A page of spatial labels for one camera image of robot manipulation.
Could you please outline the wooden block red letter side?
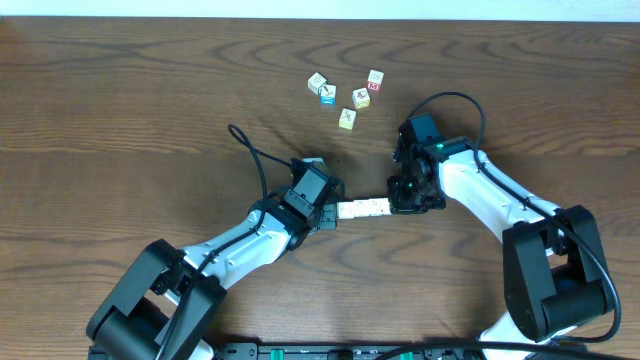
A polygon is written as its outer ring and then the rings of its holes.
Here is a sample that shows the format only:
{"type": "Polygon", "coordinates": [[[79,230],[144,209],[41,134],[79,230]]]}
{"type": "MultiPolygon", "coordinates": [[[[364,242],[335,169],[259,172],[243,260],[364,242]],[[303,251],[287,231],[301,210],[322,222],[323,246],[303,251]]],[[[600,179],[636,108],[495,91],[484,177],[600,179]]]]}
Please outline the wooden block red letter side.
{"type": "Polygon", "coordinates": [[[354,219],[354,210],[352,202],[338,202],[336,204],[336,215],[339,220],[354,219]]]}

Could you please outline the wooden block airplane green N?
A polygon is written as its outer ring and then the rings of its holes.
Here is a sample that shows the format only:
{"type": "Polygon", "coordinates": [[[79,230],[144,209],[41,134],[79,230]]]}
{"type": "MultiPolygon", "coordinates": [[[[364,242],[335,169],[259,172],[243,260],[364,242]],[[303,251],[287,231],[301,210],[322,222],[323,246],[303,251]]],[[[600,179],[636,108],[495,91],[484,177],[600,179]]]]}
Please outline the wooden block airplane green N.
{"type": "Polygon", "coordinates": [[[390,202],[388,198],[382,198],[378,200],[378,213],[381,216],[391,215],[390,202]]]}

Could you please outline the wooden block red A side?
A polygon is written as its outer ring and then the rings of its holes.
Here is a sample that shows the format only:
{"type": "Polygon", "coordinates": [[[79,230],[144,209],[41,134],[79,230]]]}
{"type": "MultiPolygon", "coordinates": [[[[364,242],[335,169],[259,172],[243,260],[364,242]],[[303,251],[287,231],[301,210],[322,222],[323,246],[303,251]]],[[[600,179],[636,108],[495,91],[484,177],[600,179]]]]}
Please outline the wooden block red A side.
{"type": "Polygon", "coordinates": [[[380,207],[381,203],[378,199],[369,199],[367,205],[367,213],[369,216],[381,216],[384,214],[384,208],[380,207]]]}

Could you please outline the wooden block with turtle drawing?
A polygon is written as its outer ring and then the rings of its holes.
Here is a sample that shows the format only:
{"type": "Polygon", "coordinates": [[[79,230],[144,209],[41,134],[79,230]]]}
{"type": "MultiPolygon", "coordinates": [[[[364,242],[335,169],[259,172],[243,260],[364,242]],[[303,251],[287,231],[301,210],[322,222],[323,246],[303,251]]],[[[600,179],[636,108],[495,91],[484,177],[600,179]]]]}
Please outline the wooden block with turtle drawing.
{"type": "Polygon", "coordinates": [[[366,200],[353,201],[352,214],[354,218],[368,217],[368,202],[366,200]]]}

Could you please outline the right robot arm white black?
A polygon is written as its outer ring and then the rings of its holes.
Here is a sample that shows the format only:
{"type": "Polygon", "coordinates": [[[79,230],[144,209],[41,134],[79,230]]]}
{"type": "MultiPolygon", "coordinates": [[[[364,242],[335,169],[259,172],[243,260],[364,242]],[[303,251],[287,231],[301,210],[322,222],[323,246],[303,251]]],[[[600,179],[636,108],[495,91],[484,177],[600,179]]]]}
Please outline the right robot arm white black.
{"type": "Polygon", "coordinates": [[[507,311],[483,342],[549,345],[620,310],[594,216],[562,208],[499,170],[467,137],[448,139],[428,114],[398,128],[402,167],[387,180],[391,211],[423,214],[453,199],[500,241],[507,311]]]}

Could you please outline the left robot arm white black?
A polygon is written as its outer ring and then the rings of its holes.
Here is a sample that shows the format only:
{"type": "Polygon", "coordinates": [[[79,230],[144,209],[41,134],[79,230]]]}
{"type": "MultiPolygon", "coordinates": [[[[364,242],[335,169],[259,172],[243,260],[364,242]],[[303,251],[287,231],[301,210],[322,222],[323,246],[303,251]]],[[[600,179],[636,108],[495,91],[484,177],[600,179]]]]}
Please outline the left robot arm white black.
{"type": "Polygon", "coordinates": [[[294,159],[290,170],[291,185],[265,192],[217,237],[149,244],[90,318],[88,338],[113,359],[213,358],[204,338],[228,289],[297,249],[343,185],[323,162],[294,159]]]}

